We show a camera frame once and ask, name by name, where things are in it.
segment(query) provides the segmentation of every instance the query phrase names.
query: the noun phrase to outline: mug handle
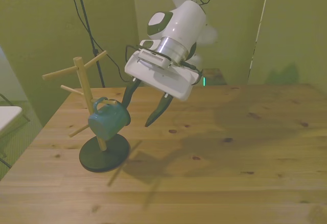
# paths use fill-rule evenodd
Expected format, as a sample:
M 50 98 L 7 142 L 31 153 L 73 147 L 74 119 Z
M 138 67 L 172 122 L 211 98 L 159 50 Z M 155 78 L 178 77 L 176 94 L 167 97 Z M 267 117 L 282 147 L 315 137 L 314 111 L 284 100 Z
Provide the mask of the mug handle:
M 95 112 L 95 114 L 100 114 L 100 112 L 98 111 L 98 105 L 99 105 L 99 103 L 101 102 L 101 101 L 103 101 L 103 100 L 108 100 L 108 98 L 107 97 L 101 97 L 100 99 L 98 99 L 96 102 L 94 102 L 94 104 L 93 104 L 93 109 L 94 109 L 94 112 Z

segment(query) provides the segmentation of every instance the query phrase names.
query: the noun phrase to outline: chair leg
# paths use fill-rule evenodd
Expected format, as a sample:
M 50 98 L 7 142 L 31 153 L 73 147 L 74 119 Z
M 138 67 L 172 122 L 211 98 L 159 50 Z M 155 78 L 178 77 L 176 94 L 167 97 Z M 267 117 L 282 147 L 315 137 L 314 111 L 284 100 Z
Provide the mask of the chair leg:
M 10 104 L 11 106 L 15 106 L 10 100 L 8 100 L 3 94 L 0 94 L 0 96 L 8 103 Z M 31 120 L 26 117 L 24 114 L 22 115 L 28 122 L 30 122 Z

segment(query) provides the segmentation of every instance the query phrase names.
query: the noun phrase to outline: wooden pole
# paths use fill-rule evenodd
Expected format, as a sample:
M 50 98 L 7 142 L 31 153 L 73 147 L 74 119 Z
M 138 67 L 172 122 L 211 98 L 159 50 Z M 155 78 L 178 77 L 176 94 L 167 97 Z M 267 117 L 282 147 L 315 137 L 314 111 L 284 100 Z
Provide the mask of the wooden pole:
M 93 99 L 93 96 L 92 96 L 90 84 L 88 82 L 87 73 L 86 73 L 84 63 L 83 63 L 83 59 L 82 59 L 82 57 L 75 57 L 73 60 L 74 60 L 75 66 L 77 66 L 77 68 L 78 68 L 78 70 L 77 70 L 78 79 L 80 80 L 81 87 L 83 89 L 87 109 L 91 115 L 94 113 L 93 103 L 91 102 L 91 100 Z M 97 139 L 99 142 L 100 149 L 102 151 L 105 151 L 107 149 L 106 142 L 99 137 L 97 137 Z

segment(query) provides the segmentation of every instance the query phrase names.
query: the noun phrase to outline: light stand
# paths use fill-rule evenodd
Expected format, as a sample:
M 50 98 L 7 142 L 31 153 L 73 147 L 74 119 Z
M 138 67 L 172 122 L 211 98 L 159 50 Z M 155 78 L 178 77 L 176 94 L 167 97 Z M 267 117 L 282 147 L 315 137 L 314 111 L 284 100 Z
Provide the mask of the light stand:
M 80 0 L 80 3 L 81 3 L 81 6 L 82 6 L 82 10 L 83 10 L 87 31 L 88 31 L 88 34 L 90 36 L 90 40 L 91 40 L 91 44 L 92 44 L 92 51 L 93 51 L 94 57 L 96 57 L 98 55 L 98 53 L 99 53 L 99 50 L 94 45 L 94 39 L 92 37 L 91 28 L 90 28 L 90 25 L 88 23 L 87 14 L 86 14 L 86 10 L 85 10 L 85 7 L 84 7 L 83 0 Z M 97 61 L 97 67 L 98 67 L 98 72 L 99 72 L 102 87 L 106 87 L 105 84 L 104 84 L 100 63 L 98 61 Z

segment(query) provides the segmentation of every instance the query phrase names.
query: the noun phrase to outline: black round base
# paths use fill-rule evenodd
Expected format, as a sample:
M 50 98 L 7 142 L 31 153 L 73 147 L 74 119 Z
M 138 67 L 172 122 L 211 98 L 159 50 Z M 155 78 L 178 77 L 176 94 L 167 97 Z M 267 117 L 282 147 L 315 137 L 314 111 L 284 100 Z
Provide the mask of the black round base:
M 116 134 L 106 144 L 107 150 L 101 151 L 97 137 L 93 137 L 83 145 L 80 162 L 85 169 L 105 172 L 117 168 L 127 159 L 130 145 L 123 136 Z

